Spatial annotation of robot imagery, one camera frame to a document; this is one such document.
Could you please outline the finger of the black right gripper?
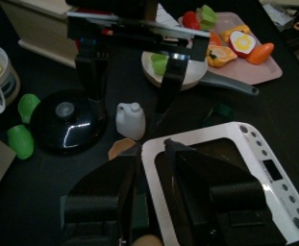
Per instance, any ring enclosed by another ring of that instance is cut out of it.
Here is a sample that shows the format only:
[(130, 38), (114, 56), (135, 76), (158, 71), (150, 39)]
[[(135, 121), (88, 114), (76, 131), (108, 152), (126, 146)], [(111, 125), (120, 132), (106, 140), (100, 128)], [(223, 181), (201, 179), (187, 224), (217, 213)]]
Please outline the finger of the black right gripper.
[(182, 90), (187, 61), (187, 55), (173, 54), (169, 57), (166, 72), (158, 92), (155, 110), (150, 123), (150, 129), (153, 131), (158, 129), (158, 126), (165, 118), (165, 114)]
[(75, 65), (90, 105), (98, 119), (104, 120), (108, 53), (99, 47), (82, 47)]

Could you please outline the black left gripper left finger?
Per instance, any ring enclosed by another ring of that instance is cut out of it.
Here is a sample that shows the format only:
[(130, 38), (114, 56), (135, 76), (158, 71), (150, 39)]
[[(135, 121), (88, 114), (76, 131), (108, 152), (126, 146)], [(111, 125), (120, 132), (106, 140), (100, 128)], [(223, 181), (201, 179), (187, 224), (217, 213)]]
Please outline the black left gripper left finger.
[(134, 146), (79, 180), (64, 200), (60, 246), (130, 245), (139, 168)]

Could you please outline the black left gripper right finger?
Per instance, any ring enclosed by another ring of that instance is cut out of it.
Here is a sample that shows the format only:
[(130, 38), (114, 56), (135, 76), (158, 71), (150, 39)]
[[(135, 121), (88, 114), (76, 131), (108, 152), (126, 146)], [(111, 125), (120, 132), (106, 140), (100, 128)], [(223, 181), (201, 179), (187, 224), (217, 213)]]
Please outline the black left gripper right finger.
[(285, 246), (261, 182), (251, 173), (171, 139), (165, 146), (190, 245)]

